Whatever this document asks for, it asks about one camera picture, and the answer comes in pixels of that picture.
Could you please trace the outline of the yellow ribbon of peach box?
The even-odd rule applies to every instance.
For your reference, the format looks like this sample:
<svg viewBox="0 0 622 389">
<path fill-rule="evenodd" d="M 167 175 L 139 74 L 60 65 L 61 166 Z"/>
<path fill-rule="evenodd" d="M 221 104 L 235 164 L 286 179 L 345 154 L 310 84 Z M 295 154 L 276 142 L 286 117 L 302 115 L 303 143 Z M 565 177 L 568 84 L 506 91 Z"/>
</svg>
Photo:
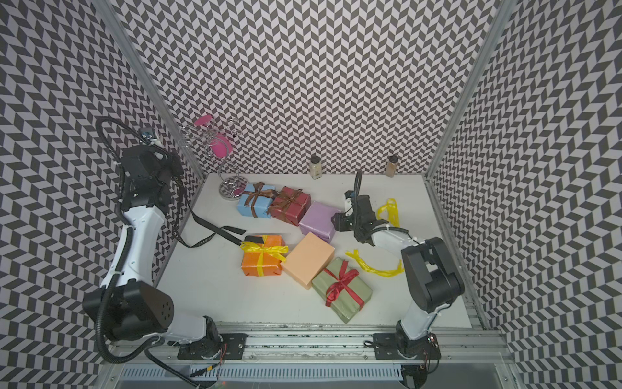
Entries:
<svg viewBox="0 0 622 389">
<path fill-rule="evenodd" d="M 390 222 L 392 226 L 399 227 L 398 206 L 395 199 L 388 199 L 387 202 L 382 205 L 382 207 L 379 207 L 376 214 L 377 217 L 386 216 L 388 222 Z M 378 270 L 369 266 L 369 264 L 366 264 L 366 262 L 364 262 L 364 259 L 361 258 L 358 250 L 347 251 L 345 254 L 350 259 L 354 259 L 362 271 L 370 274 L 374 274 L 383 278 L 392 278 L 404 273 L 403 261 L 401 259 L 400 261 L 398 261 L 398 267 L 395 270 L 388 271 Z"/>
</svg>

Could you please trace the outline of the purple gift box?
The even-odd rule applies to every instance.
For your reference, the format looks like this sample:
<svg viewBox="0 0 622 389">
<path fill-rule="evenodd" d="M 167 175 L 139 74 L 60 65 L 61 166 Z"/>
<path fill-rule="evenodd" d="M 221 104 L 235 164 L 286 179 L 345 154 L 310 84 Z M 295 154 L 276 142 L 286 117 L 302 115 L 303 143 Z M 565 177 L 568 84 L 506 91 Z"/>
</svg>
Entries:
<svg viewBox="0 0 622 389">
<path fill-rule="evenodd" d="M 331 243 L 336 233 L 331 219 L 337 213 L 340 213 L 340 210 L 336 207 L 318 201 L 312 202 L 299 223 L 301 233 L 303 235 L 313 233 L 324 242 Z"/>
</svg>

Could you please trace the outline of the peach gift box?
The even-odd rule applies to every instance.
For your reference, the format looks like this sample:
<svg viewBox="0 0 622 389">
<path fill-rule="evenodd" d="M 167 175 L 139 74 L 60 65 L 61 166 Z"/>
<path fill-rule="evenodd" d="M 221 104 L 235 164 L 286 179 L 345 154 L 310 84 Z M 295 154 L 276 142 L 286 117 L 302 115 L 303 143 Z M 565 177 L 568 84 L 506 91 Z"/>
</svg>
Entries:
<svg viewBox="0 0 622 389">
<path fill-rule="evenodd" d="M 293 280 L 309 290 L 313 279 L 335 256 L 335 248 L 314 233 L 305 237 L 286 256 L 282 268 Z"/>
</svg>

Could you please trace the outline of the green gift box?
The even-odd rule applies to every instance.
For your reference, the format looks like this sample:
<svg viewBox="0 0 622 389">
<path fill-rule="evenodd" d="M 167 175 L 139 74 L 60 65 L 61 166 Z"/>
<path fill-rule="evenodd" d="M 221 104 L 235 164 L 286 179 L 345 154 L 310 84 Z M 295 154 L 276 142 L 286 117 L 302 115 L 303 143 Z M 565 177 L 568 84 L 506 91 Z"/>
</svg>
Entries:
<svg viewBox="0 0 622 389">
<path fill-rule="evenodd" d="M 325 268 L 328 268 L 334 274 L 337 274 L 343 260 L 346 261 L 345 259 L 340 258 L 334 259 Z M 322 298 L 325 305 L 325 292 L 330 285 L 335 283 L 335 279 L 326 274 L 323 270 L 313 279 L 312 287 L 320 298 Z M 364 300 L 364 307 L 369 303 L 373 296 L 373 290 L 361 279 L 360 273 L 359 276 L 349 284 L 349 287 Z M 344 324 L 349 324 L 351 320 L 364 309 L 364 307 L 360 308 L 359 305 L 350 297 L 350 295 L 343 290 L 340 293 L 339 298 L 332 304 L 331 307 L 328 308 L 332 309 L 332 311 L 335 312 Z"/>
</svg>

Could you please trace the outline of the black ribbon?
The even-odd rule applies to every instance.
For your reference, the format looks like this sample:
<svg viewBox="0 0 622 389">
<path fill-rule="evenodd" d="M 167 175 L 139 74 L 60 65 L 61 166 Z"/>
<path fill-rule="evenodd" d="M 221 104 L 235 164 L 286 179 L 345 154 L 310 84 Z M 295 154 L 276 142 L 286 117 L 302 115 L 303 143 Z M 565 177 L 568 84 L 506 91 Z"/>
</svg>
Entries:
<svg viewBox="0 0 622 389">
<path fill-rule="evenodd" d="M 243 243 L 256 243 L 256 244 L 262 243 L 262 238 L 260 236 L 246 235 L 244 238 L 237 238 L 236 237 L 237 235 L 241 236 L 246 231 L 236 228 L 236 227 L 232 227 L 232 226 L 218 227 L 216 225 L 213 225 L 211 222 L 199 217 L 192 210 L 189 196 L 188 196 L 188 191 L 185 187 L 185 184 L 181 180 L 181 178 L 176 178 L 175 183 L 178 188 L 178 214 L 176 215 L 174 219 L 171 232 L 172 232 L 173 237 L 177 241 L 179 241 L 179 243 L 181 243 L 184 247 L 191 248 L 191 249 L 199 248 L 200 246 L 203 246 L 209 243 L 209 241 L 212 240 L 212 238 L 214 238 L 216 235 L 221 236 L 222 238 L 226 239 L 227 241 L 233 243 L 236 246 L 241 246 Z M 188 211 L 190 212 L 190 215 L 192 216 L 192 219 L 194 220 L 196 224 L 212 232 L 211 235 L 200 240 L 197 243 L 194 243 L 193 245 L 187 243 L 182 238 L 181 233 L 180 233 L 181 212 L 183 211 L 184 207 L 188 208 Z"/>
</svg>

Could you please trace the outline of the orange gift box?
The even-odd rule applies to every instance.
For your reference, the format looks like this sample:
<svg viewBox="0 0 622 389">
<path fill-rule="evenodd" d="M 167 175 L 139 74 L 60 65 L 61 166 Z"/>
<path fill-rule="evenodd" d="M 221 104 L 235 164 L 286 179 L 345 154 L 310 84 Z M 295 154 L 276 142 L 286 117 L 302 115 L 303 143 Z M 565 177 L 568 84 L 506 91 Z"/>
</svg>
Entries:
<svg viewBox="0 0 622 389">
<path fill-rule="evenodd" d="M 280 276 L 289 251 L 280 235 L 248 236 L 241 249 L 241 270 L 247 277 Z"/>
</svg>

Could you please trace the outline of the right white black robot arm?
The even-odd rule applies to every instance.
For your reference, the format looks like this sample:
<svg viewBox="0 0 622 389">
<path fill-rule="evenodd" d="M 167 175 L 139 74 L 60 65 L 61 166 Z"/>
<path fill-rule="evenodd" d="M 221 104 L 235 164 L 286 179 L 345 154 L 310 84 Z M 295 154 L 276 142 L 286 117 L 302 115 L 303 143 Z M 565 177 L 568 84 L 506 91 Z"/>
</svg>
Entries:
<svg viewBox="0 0 622 389">
<path fill-rule="evenodd" d="M 408 230 L 378 219 L 367 194 L 347 191 L 346 211 L 331 218 L 339 232 L 352 231 L 356 241 L 378 247 L 401 260 L 411 305 L 396 324 L 394 343 L 378 346 L 402 358 L 440 358 L 432 325 L 440 313 L 463 295 L 465 285 L 447 245 L 441 238 L 419 241 Z"/>
</svg>

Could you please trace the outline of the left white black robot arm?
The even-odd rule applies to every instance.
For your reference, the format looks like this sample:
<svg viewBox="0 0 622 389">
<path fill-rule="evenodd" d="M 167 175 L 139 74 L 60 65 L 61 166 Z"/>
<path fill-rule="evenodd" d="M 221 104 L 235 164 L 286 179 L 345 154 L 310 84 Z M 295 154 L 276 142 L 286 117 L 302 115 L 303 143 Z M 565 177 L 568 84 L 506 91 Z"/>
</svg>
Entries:
<svg viewBox="0 0 622 389">
<path fill-rule="evenodd" d="M 172 342 L 198 359 L 220 356 L 224 342 L 212 319 L 176 312 L 173 298 L 152 280 L 156 241 L 172 202 L 170 183 L 183 173 L 179 157 L 156 145 L 139 145 L 117 161 L 121 240 L 100 287 L 83 301 L 95 323 L 97 352 L 122 364 Z"/>
</svg>

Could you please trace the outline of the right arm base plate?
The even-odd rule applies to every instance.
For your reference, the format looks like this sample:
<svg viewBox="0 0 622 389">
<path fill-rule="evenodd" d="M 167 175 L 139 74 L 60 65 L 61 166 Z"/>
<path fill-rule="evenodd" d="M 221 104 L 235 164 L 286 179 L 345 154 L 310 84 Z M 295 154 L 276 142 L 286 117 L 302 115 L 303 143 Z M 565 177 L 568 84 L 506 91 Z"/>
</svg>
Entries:
<svg viewBox="0 0 622 389">
<path fill-rule="evenodd" d="M 372 349 L 377 360 L 437 361 L 442 358 L 440 346 L 433 333 L 418 340 L 395 333 L 374 333 Z"/>
</svg>

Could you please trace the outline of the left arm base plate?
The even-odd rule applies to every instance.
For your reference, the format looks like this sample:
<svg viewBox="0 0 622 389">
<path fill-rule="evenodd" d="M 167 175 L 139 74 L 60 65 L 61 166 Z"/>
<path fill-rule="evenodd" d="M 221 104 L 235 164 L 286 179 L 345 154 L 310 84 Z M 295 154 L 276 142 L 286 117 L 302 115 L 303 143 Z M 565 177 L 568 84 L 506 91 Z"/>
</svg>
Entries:
<svg viewBox="0 0 622 389">
<path fill-rule="evenodd" d="M 216 340 L 204 338 L 178 350 L 179 360 L 224 361 L 241 360 L 246 348 L 248 335 L 245 333 L 220 334 Z"/>
</svg>

